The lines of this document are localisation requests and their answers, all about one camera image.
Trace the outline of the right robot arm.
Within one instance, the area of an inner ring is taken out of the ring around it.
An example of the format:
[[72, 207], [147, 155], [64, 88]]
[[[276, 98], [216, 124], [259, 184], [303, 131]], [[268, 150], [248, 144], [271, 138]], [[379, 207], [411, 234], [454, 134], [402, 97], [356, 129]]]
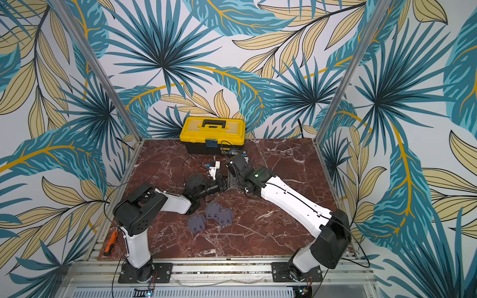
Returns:
[[288, 278], [302, 281], [318, 266], [336, 268], [352, 240], [349, 218], [344, 211], [332, 211], [310, 201], [268, 168], [255, 169], [241, 154], [233, 156], [227, 168], [245, 192], [280, 207], [314, 237], [313, 242], [297, 250], [288, 261]]

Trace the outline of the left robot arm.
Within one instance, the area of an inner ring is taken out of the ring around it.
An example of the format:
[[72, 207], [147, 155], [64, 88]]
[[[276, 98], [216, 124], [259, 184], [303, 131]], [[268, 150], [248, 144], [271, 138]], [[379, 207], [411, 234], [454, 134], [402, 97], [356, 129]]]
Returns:
[[183, 194], [173, 194], [144, 183], [113, 210], [113, 215], [125, 240], [124, 273], [120, 283], [149, 283], [157, 270], [154, 268], [148, 244], [148, 229], [161, 212], [172, 212], [190, 216], [209, 195], [227, 190], [225, 177], [217, 174], [208, 179], [197, 174], [185, 183]]

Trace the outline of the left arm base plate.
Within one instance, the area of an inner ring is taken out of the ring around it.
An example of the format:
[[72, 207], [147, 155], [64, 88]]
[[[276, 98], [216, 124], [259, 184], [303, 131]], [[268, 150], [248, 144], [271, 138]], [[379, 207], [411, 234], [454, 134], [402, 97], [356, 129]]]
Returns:
[[134, 268], [128, 261], [121, 266], [119, 284], [168, 284], [171, 278], [172, 263], [146, 263]]

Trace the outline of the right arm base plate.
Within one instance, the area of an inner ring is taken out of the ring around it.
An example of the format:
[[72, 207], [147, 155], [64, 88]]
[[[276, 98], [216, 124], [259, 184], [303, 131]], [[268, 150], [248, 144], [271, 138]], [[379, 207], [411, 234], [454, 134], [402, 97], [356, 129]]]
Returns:
[[303, 273], [297, 267], [288, 262], [273, 262], [272, 278], [274, 283], [301, 283], [318, 282], [323, 280], [323, 271], [320, 266]]

